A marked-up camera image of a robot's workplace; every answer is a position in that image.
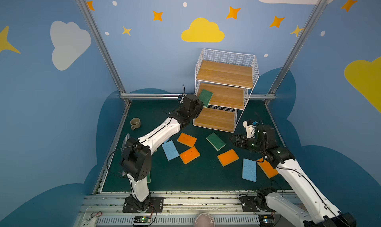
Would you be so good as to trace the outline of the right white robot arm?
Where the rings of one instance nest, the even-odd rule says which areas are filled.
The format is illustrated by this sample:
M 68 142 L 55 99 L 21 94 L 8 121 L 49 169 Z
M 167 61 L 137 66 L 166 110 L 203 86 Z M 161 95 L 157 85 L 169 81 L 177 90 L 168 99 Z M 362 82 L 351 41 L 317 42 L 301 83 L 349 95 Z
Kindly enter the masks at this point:
M 275 129 L 269 125 L 247 120 L 243 122 L 246 134 L 230 138 L 234 146 L 260 153 L 260 164 L 269 163 L 294 190 L 305 209 L 286 200 L 272 187 L 257 191 L 256 197 L 245 197 L 243 210 L 274 211 L 296 227 L 355 227 L 350 213 L 342 213 L 313 184 L 300 167 L 294 155 L 275 139 Z

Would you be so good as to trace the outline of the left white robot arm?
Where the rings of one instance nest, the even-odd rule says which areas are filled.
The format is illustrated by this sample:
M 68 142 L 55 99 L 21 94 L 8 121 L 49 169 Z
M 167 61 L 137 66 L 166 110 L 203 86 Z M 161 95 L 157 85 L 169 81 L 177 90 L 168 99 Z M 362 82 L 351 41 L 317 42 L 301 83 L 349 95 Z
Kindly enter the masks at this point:
M 180 106 L 153 131 L 138 139 L 124 139 L 121 167 L 130 181 L 131 197 L 134 201 L 141 204 L 150 197 L 146 176 L 152 168 L 154 152 L 197 118 L 202 109 L 203 103 L 200 99 L 194 94 L 187 94 Z

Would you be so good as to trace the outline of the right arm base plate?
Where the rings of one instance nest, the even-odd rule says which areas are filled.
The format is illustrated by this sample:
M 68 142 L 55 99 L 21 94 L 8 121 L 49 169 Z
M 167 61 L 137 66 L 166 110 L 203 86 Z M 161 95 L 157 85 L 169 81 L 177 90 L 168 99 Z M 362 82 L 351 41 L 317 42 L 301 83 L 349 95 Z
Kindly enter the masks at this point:
M 247 194 L 240 194 L 238 199 L 241 202 L 243 212 L 267 212 L 268 206 L 266 198 L 260 196 L 248 196 Z

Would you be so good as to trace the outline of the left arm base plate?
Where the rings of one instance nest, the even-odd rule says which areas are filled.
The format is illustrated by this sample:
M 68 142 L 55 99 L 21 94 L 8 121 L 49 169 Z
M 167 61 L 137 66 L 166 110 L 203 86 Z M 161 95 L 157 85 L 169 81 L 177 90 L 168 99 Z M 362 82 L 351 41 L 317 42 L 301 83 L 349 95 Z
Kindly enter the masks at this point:
M 151 197 L 148 196 L 143 202 L 139 202 L 131 195 L 125 199 L 122 209 L 123 213 L 146 213 L 154 211 L 155 213 L 161 213 L 163 211 L 164 198 L 163 197 Z

